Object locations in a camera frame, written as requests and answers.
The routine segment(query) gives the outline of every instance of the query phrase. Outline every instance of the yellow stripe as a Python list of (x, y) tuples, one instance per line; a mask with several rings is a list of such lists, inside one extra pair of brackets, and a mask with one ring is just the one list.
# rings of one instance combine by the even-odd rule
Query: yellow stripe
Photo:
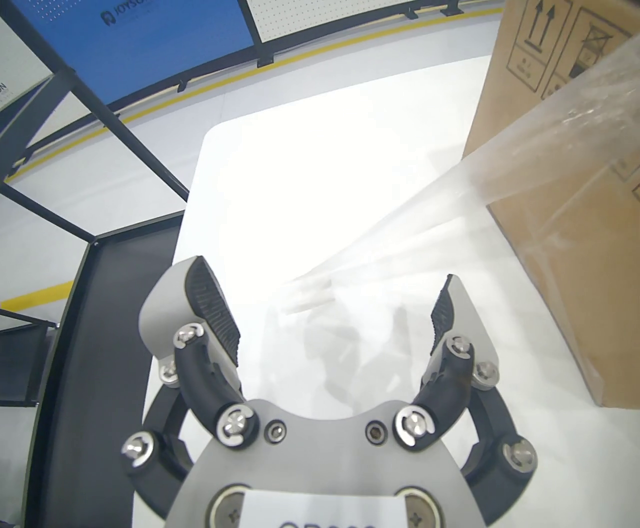
[[(476, 3), (477, 0), (471, 0), (468, 3)], [(404, 33), (406, 31), (413, 31), (414, 29), (419, 29), (419, 28), (426, 28), (428, 26), (437, 26), (439, 24), (445, 24), (446, 22), (452, 22), (454, 20), (465, 20), (465, 19), (474, 19), (474, 18), (478, 18), (478, 17), (484, 17), (487, 15), (497, 15), (499, 13), (502, 13), (502, 8), (493, 8), (493, 9), (485, 9), (485, 10), (481, 10), (481, 11), (476, 11), (476, 12), (472, 12), (472, 13), (463, 13), (462, 15), (455, 15), (453, 17), (442, 17), (439, 19), (433, 19), (433, 20), (423, 20), (422, 22), (414, 22), (413, 24), (409, 24), (407, 26), (400, 26), (398, 28), (390, 28), (390, 29), (384, 29), (383, 31), (378, 31), (376, 33), (371, 33), (370, 35), (362, 35), (362, 36), (357, 36), (354, 38), (350, 38), (347, 40), (343, 40), (341, 42), (335, 42), (334, 44), (328, 44), (326, 46), (322, 46), (318, 49), (314, 49), (311, 51), (307, 51), (305, 53), (301, 53), (300, 55), (295, 55), (293, 57), (289, 57), (286, 59), (280, 59), (278, 60), (276, 63), (270, 64), (268, 66), (263, 66), (262, 68), (258, 69), (256, 68), (255, 70), (250, 70), (248, 72), (243, 72), (241, 74), (238, 75), (234, 75), (234, 76), (230, 76), (226, 79), (223, 79), (221, 81), (218, 81), (217, 83), (212, 83), (209, 84), (207, 86), (203, 86), (201, 88), (196, 88), (194, 90), (190, 90), (186, 93), (183, 93), (182, 95), (179, 95), (177, 97), (172, 98), (171, 100), (168, 101), (164, 101), (161, 102), (159, 104), (150, 106), (149, 108), (142, 110), (140, 112), (137, 112), (129, 117), (123, 118), (122, 122), (123, 123), (131, 123), (137, 119), (140, 119), (142, 117), (145, 117), (149, 114), (152, 114), (153, 112), (156, 112), (158, 110), (162, 110), (164, 108), (167, 108), (171, 105), (174, 104), (178, 104), (179, 102), (188, 100), (192, 97), (197, 97), (198, 95), (201, 95), (203, 93), (207, 93), (210, 92), (211, 90), (215, 90), (217, 88), (221, 88), (222, 86), (226, 86), (228, 84), (232, 84), (232, 83), (236, 83), (238, 81), (242, 81), (243, 79), (248, 79), (250, 77), (256, 76), (258, 74), (264, 73), (264, 72), (268, 72), (271, 70), (275, 70), (276, 68), (282, 68), (283, 66), (288, 66), (290, 64), (294, 64), (306, 59), (309, 59), (311, 57), (316, 57), (318, 55), (322, 55), (323, 53), (328, 53), (330, 51), (335, 51), (337, 49), (342, 49), (345, 47), (349, 47), (355, 44), (360, 44), (362, 42), (367, 42), (369, 40), (374, 40), (376, 38), (381, 38), (384, 36), (390, 36), (390, 35), (397, 35), (399, 33)], [(44, 156), (40, 156), (32, 161), (30, 161), (25, 167), (19, 169), (13, 176), (7, 178), (5, 181), (6, 182), (10, 182), (11, 180), (13, 180), (14, 178), (17, 178), (18, 176), (24, 174), (25, 172), (31, 170), (34, 167), (37, 167), (39, 165), (42, 165), (43, 163), (48, 162), (50, 159), (58, 156), (59, 154), (62, 154), (63, 152), (66, 152), (74, 147), (77, 147), (78, 145), (96, 138), (97, 136), (100, 136), (101, 134), (104, 134), (105, 132), (107, 132), (108, 129), (106, 128), (101, 128), (99, 130), (93, 131), (85, 136), (83, 136), (82, 138), (79, 138), (75, 141), (71, 141), (70, 143), (66, 144), (64, 147), (60, 147), (56, 150), (54, 150), (53, 152), (50, 152), (49, 154), (46, 154)]]
[(33, 308), (34, 306), (45, 305), (54, 301), (61, 301), (62, 299), (69, 297), (71, 287), (73, 285), (74, 282), (70, 280), (63, 284), (50, 286), (42, 290), (27, 293), (26, 295), (21, 295), (20, 297), (14, 297), (13, 299), (2, 301), (0, 303), (0, 308), (10, 310), (12, 312), (22, 312), (23, 310)]
[[(469, 2), (464, 2), (462, 4), (474, 4), (474, 3), (479, 3), (481, 1), (486, 1), (486, 0), (470, 0)], [(446, 22), (452, 22), (454, 20), (464, 20), (464, 19), (474, 19), (477, 17), (484, 17), (487, 15), (497, 15), (502, 13), (502, 8), (494, 8), (494, 9), (485, 9), (482, 11), (476, 11), (474, 13), (464, 13), (462, 15), (456, 15), (453, 17), (442, 17), (439, 19), (433, 19), (433, 20), (424, 20), (422, 22), (414, 22), (413, 24), (407, 25), (407, 26), (401, 26), (398, 28), (390, 28), (390, 29), (384, 29), (383, 31), (378, 31), (377, 33), (371, 33), (370, 35), (363, 35), (363, 36), (358, 36), (358, 37), (354, 37), (354, 38), (350, 38), (347, 40), (343, 40), (341, 42), (335, 42), (334, 44), (329, 44), (323, 47), (320, 47), (318, 49), (314, 49), (311, 51), (307, 51), (305, 53), (301, 53), (300, 55), (296, 55), (290, 58), (286, 58), (286, 59), (281, 59), (278, 60), (277, 63), (274, 64), (270, 64), (268, 66), (264, 66), (260, 69), (255, 69), (255, 70), (251, 70), (248, 72), (244, 72), (238, 75), (234, 75), (234, 76), (230, 76), (227, 79), (223, 79), (221, 81), (218, 81), (217, 83), (213, 83), (213, 84), (209, 84), (207, 86), (203, 86), (201, 88), (196, 88), (195, 90), (190, 90), (188, 93), (184, 93), (182, 95), (179, 95), (178, 97), (174, 97), (173, 99), (169, 100), (169, 101), (165, 101), (159, 104), (156, 104), (154, 106), (151, 106), (145, 110), (142, 110), (140, 112), (137, 112), (127, 118), (124, 118), (122, 120), (123, 123), (131, 123), (132, 121), (135, 121), (136, 119), (140, 119), (144, 116), (147, 116), (153, 112), (156, 112), (158, 110), (162, 110), (164, 108), (167, 108), (168, 106), (171, 106), (173, 104), (177, 104), (179, 102), (188, 100), (192, 97), (196, 97), (198, 95), (201, 95), (203, 93), (207, 93), (210, 92), (211, 90), (215, 90), (217, 88), (221, 88), (222, 86), (226, 86), (228, 84), (232, 84), (232, 83), (236, 83), (238, 81), (242, 81), (243, 79), (248, 79), (250, 77), (256, 76), (258, 74), (261, 74), (263, 72), (268, 72), (270, 70), (274, 70), (276, 68), (281, 68), (283, 66), (287, 66), (290, 64), (294, 64), (296, 62), (300, 62), (303, 61), (305, 59), (311, 58), (311, 57), (315, 57), (318, 55), (321, 55), (323, 53), (328, 53), (330, 51), (335, 51), (337, 49), (341, 49), (341, 48), (345, 48), (348, 46), (352, 46), (354, 44), (360, 44), (362, 42), (367, 42), (369, 40), (374, 40), (376, 38), (381, 38), (384, 36), (390, 36), (390, 35), (397, 35), (398, 33), (404, 33), (405, 31), (412, 31), (414, 29), (418, 29), (418, 28), (425, 28), (428, 26), (437, 26), (439, 24), (445, 24)], [(100, 136), (101, 134), (104, 134), (105, 132), (107, 132), (108, 129), (106, 128), (101, 128), (98, 130), (95, 130), (93, 132), (89, 132), (88, 134), (84, 135), (81, 138), (78, 138), (75, 141), (71, 141), (70, 143), (67, 143), (66, 145), (64, 145), (63, 147), (58, 148), (57, 150), (54, 150), (53, 152), (50, 152), (49, 154), (46, 154), (44, 156), (38, 157), (37, 159), (30, 161), (29, 164), (26, 167), (21, 168), (18, 172), (16, 172), (16, 174), (14, 174), (13, 176), (11, 176), (10, 178), (7, 178), (5, 181), (11, 181), (12, 179), (18, 177), (19, 175), (27, 172), (28, 170), (37, 167), (38, 165), (42, 165), (43, 163), (46, 163), (47, 161), (49, 161), (50, 159), (56, 157), (59, 154), (62, 154), (63, 152), (66, 152), (74, 147), (77, 147), (78, 145), (81, 145), (82, 143), (89, 141), (93, 138), (96, 138), (98, 136)], [(40, 305), (44, 305), (47, 303), (52, 303), (54, 301), (59, 301), (62, 299), (66, 299), (69, 296), (69, 293), (71, 292), (71, 287), (73, 286), (73, 281), (69, 281), (69, 282), (65, 282), (64, 284), (58, 284), (57, 286), (51, 286), (50, 288), (45, 288), (42, 290), (38, 290), (35, 291), (33, 293), (27, 293), (26, 295), (22, 295), (20, 297), (16, 297), (14, 299), (8, 299), (6, 301), (2, 301), (0, 303), (0, 307), (4, 308), (5, 310), (11, 310), (12, 312), (20, 312), (21, 310), (26, 310), (27, 308), (33, 308), (35, 306), (40, 306)]]

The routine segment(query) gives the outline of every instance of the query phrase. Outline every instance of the blue wall panel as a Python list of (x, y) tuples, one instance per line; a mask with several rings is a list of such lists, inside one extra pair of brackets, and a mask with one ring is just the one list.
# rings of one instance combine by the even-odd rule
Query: blue wall panel
[(13, 0), (105, 103), (251, 46), (237, 0)]

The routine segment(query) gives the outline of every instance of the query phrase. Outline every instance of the printed shipping symbol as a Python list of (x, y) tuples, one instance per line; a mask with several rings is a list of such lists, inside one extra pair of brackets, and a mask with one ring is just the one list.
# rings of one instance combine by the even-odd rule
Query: printed shipping symbol
[(545, 41), (545, 37), (547, 36), (547, 33), (549, 31), (549, 26), (551, 25), (551, 21), (556, 17), (556, 6), (552, 5), (551, 9), (547, 11), (547, 21), (545, 23), (545, 27), (542, 30), (542, 34), (540, 35), (539, 42), (537, 44), (532, 42), (531, 39), (533, 37), (534, 32), (536, 31), (536, 26), (538, 25), (538, 20), (540, 19), (540, 13), (542, 13), (544, 8), (545, 8), (544, 1), (540, 0), (540, 2), (538, 2), (538, 4), (536, 5), (536, 15), (533, 18), (533, 23), (531, 24), (531, 29), (529, 30), (529, 36), (527, 37), (527, 40), (524, 41), (525, 44), (530, 45), (538, 53), (542, 53), (542, 44)]
[(582, 41), (582, 48), (578, 52), (578, 58), (575, 60), (569, 77), (575, 79), (583, 71), (593, 66), (604, 53), (604, 47), (607, 41), (613, 37), (593, 24), (590, 24), (589, 34)]

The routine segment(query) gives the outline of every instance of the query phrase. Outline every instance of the white pegboard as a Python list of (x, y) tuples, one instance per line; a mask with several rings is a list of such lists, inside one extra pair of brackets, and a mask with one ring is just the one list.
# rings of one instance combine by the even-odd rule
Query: white pegboard
[(33, 51), (0, 19), (0, 109), (50, 74)]
[(399, 3), (400, 0), (248, 0), (263, 42)]

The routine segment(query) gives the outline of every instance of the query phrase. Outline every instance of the cardboard box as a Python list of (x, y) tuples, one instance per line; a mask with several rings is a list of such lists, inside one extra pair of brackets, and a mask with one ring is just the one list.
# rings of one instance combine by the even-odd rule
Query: cardboard box
[[(465, 155), (639, 31), (640, 7), (625, 0), (507, 0)], [(640, 150), (490, 210), (593, 399), (640, 408)]]

